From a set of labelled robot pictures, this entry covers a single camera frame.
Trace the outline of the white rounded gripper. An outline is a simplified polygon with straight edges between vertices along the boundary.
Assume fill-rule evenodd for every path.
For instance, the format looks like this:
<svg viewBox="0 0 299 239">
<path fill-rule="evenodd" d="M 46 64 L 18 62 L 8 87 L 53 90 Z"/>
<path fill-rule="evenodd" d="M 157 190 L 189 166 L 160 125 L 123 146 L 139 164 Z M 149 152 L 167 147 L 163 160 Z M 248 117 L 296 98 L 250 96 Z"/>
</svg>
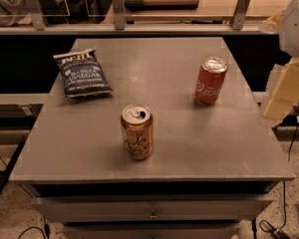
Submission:
<svg viewBox="0 0 299 239">
<path fill-rule="evenodd" d="M 279 43 L 283 52 L 298 58 L 284 66 L 275 64 L 269 74 L 259 116 L 268 127 L 282 123 L 299 103 L 299 0 L 292 0 L 283 13 Z"/>
</svg>

